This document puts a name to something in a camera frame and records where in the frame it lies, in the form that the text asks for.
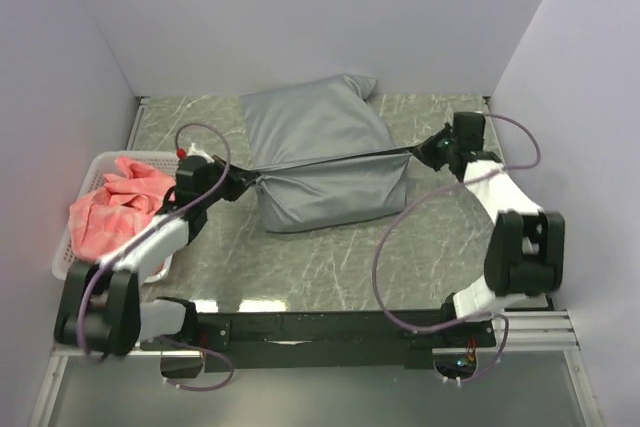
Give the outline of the grey pillowcase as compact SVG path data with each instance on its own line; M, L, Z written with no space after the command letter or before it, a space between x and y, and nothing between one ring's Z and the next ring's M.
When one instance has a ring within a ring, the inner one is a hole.
M371 77L344 74L241 97L266 231L352 224L405 208L411 154L369 106L375 87Z

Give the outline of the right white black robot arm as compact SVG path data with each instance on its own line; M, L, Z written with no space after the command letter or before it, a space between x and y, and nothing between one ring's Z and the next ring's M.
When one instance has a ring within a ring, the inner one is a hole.
M473 322L554 292L563 279L565 219L532 201L510 177L511 168L484 148L488 117L456 112L450 123L412 149L432 170L448 168L493 224L483 273L441 306L439 334L452 346L473 335Z

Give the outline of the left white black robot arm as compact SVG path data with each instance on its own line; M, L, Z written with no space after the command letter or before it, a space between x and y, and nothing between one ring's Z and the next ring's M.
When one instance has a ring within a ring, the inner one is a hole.
M221 158L207 161L190 155L180 160L175 183L147 227L114 252L70 267L55 341L104 357L123 357L137 343L160 337L179 349L193 346L200 335L194 303L172 297L143 303L139 288L162 262L199 235L214 203L238 200L258 178L258 173Z

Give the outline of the pink crumpled cloth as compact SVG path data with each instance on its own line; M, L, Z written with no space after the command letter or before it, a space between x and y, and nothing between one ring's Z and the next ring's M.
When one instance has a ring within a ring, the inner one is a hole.
M80 259L95 261L131 240L175 186L173 177L127 156L117 157L114 166L116 173L105 173L99 188L69 208L71 249Z

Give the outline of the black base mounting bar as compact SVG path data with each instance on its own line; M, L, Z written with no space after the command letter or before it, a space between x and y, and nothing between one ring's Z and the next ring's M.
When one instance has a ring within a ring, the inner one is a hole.
M392 323L380 311L200 313L187 336L170 335L143 346L169 350L177 341L208 349L206 373L225 365L238 369L401 366L433 368L436 349L492 348L488 321L468 322L435 333L415 333Z

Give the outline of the aluminium frame rail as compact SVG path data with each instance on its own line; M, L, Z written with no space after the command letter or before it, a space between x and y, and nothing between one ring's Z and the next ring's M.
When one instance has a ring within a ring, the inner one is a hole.
M566 311L515 311L507 312L509 318L509 333L504 352L554 352L554 351L579 351L580 344L574 331L569 314ZM480 347L477 351L489 352L497 350L504 337L504 322L494 320L492 333L495 336L496 347ZM144 356L159 354L162 349L158 342L146 341L129 354L131 356ZM434 353L458 353L463 348L435 348ZM54 344L52 356L80 356L81 351L75 347L66 347Z

